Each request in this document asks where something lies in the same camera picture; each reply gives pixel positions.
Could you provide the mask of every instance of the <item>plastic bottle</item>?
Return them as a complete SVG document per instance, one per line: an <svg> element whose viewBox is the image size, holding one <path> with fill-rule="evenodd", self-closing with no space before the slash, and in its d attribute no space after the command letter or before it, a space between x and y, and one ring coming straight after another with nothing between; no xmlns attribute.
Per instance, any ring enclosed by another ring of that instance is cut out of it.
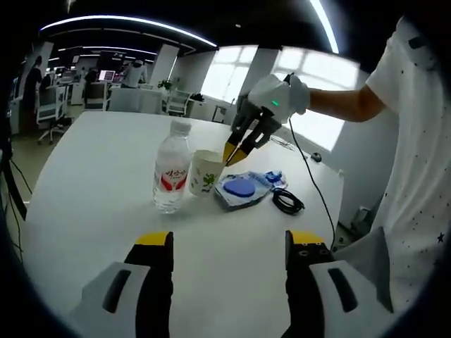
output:
<svg viewBox="0 0 451 338"><path fill-rule="evenodd" d="M191 157L187 137L191 124L177 120L161 143L155 161L154 203L162 213L175 213L182 203Z"/></svg>

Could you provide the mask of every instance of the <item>paper cup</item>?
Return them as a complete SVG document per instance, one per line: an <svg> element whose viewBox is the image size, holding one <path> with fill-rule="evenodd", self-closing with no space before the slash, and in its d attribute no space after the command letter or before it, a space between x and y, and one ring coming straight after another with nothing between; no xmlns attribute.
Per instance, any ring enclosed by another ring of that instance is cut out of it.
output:
<svg viewBox="0 0 451 338"><path fill-rule="evenodd" d="M210 195L223 172L223 155L210 150L198 150L191 163L190 192L196 196Z"/></svg>

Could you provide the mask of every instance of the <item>white table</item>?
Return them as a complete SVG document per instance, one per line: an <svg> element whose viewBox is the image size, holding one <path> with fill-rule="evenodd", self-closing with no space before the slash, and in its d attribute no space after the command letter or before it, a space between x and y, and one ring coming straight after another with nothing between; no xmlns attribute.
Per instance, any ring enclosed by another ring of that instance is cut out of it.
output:
<svg viewBox="0 0 451 338"><path fill-rule="evenodd" d="M227 213L188 190L181 210L161 215L152 204L156 149L171 117L84 112L51 153L37 181L23 230L24 259L38 292L57 313L80 300L82 287L123 261L142 234L174 231L171 336L280 337L289 325L285 231L317 233L330 246L328 216L299 154L275 142L227 173L283 170L288 189L306 205L279 211L267 197ZM192 123L192 150L221 150L228 126ZM309 160L338 220L343 180Z"/></svg>

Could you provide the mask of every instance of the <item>star print shirt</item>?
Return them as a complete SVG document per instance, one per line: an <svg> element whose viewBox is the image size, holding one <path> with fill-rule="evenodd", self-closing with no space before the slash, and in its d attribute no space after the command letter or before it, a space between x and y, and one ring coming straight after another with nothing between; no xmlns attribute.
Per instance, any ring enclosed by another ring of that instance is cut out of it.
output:
<svg viewBox="0 0 451 338"><path fill-rule="evenodd" d="M400 118L395 162L373 229L383 227L396 311L439 263L451 219L451 104L438 71L415 66L397 33L367 85Z"/></svg>

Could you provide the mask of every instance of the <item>cable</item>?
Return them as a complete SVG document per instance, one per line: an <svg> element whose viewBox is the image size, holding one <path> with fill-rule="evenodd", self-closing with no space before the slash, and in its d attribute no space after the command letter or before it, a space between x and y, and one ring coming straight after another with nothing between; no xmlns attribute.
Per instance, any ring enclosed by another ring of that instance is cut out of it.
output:
<svg viewBox="0 0 451 338"><path fill-rule="evenodd" d="M11 193L8 192L9 195L9 203L11 205L11 209L13 209L13 214L14 214L14 218L16 219L16 223L17 223L17 228L18 228L18 241L19 241L19 245L13 243L14 246L16 246L19 249L19 256L20 256L20 262L23 263L23 257L22 257L22 240L21 240L21 234L20 234L20 225L19 225L19 219L17 219L17 215L16 215L16 211L14 210L14 205L13 205L13 200L11 198Z"/></svg>
<svg viewBox="0 0 451 338"><path fill-rule="evenodd" d="M304 204L288 190L275 188L273 190L273 203L284 213L295 215L304 209Z"/></svg>
<svg viewBox="0 0 451 338"><path fill-rule="evenodd" d="M27 180L25 179L25 176L24 176L24 174L22 173L22 170L19 169L19 167L18 167L17 164L13 161L13 159L11 159L11 162L12 162L12 164L16 167L17 171L20 173L20 176L22 176L23 182L25 182L25 185L27 186L28 191L29 191L31 194L33 194L33 191L31 190L30 186L28 185L28 182L27 182Z"/></svg>
<svg viewBox="0 0 451 338"><path fill-rule="evenodd" d="M332 237L332 244L330 245L330 250L332 251L333 243L335 242L335 228L333 227L333 222L332 222L332 218L331 218L330 213L329 213L329 209L327 208L326 201L324 201L324 197L323 197L323 194L321 193L321 190L320 190L320 189L318 188L318 186L316 185L315 179L313 178L313 175L311 174L309 164L307 163L307 159L305 158L305 155L304 155L304 153L302 152L301 147L300 147L299 144L297 143L296 136L295 136L295 132L293 131L293 126L292 126L292 124L291 124L291 119L288 119L288 122L290 123L291 135L293 136L293 140L295 141L296 147L299 149L299 152L301 153L302 158L304 159L305 165L307 166L307 170L309 171L309 175L310 175L311 182L313 183L313 185L315 186L316 190L318 191L319 196L321 197L321 200L322 200L322 202L323 202L324 208L325 208L325 210L326 210L326 212L327 212L327 216L329 217L330 226L332 227L332 234L333 234L333 237Z"/></svg>

